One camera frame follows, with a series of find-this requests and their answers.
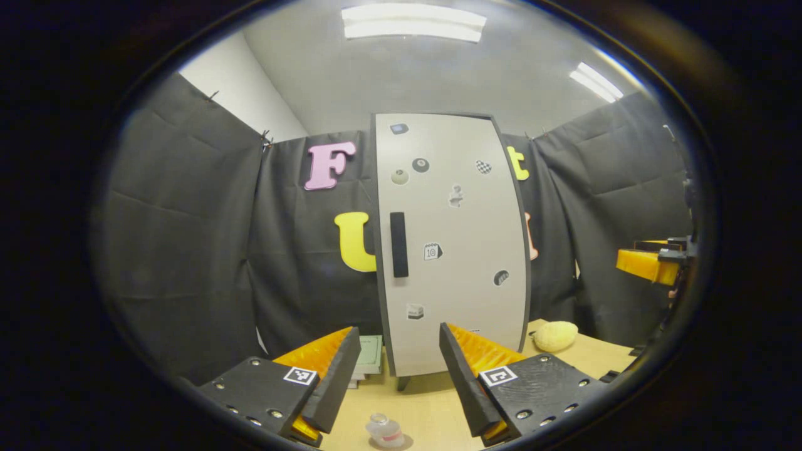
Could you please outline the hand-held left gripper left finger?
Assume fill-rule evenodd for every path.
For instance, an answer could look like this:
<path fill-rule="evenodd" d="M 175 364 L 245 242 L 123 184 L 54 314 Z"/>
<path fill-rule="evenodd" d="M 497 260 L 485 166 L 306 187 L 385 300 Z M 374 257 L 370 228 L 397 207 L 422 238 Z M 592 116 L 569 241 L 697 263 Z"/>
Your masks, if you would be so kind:
<path fill-rule="evenodd" d="M 247 357 L 195 392 L 244 428 L 318 447 L 335 425 L 360 351 L 358 328 L 347 326 L 274 360 Z"/>

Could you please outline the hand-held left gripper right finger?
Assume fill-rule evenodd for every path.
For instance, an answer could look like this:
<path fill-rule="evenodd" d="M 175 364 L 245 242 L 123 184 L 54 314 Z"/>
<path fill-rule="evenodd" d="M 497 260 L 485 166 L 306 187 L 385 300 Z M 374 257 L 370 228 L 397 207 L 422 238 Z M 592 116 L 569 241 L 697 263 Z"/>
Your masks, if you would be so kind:
<path fill-rule="evenodd" d="M 553 354 L 523 356 L 450 323 L 439 349 L 470 434 L 487 447 L 544 434 L 609 388 Z"/>

